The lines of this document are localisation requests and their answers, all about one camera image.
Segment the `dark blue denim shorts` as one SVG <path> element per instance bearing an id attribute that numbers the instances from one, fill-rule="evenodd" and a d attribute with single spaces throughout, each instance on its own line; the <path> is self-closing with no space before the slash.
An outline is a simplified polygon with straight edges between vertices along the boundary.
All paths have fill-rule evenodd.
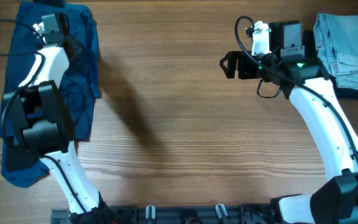
<path id="1" fill-rule="evenodd" d="M 91 11 L 81 4 L 65 3 L 54 7 L 43 3 L 21 2 L 16 16 L 29 26 L 41 22 L 41 16 L 62 12 L 68 16 L 70 35 L 82 52 L 70 62 L 59 90 L 75 125 L 75 139 L 86 140 L 93 123 L 94 100 L 100 97 L 98 89 L 99 42 L 96 23 Z M 35 34 L 22 26 L 15 26 L 10 52 L 27 52 L 38 47 Z M 9 57 L 6 66 L 4 93 L 17 89 L 29 74 L 35 62 L 34 55 Z"/>

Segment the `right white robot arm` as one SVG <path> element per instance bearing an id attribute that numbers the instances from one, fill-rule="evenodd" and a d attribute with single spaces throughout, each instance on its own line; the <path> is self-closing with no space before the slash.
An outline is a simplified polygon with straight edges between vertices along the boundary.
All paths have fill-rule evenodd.
<path id="1" fill-rule="evenodd" d="M 311 195 L 271 200 L 272 223 L 358 223 L 358 137 L 318 58 L 228 52 L 219 62 L 228 79 L 259 78 L 279 86 L 304 119 L 321 155 L 327 182 Z"/>

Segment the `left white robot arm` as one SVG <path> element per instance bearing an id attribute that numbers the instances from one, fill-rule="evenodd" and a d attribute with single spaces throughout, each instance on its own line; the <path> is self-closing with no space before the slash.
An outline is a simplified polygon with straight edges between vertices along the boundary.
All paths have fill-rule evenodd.
<path id="1" fill-rule="evenodd" d="M 91 183 L 75 150 L 74 124 L 59 93 L 75 48 L 70 45 L 66 15 L 42 16 L 31 27 L 41 39 L 35 62 L 16 91 L 6 93 L 1 124 L 11 121 L 14 147 L 43 162 L 67 198 L 71 223 L 111 223 L 113 212 Z"/>

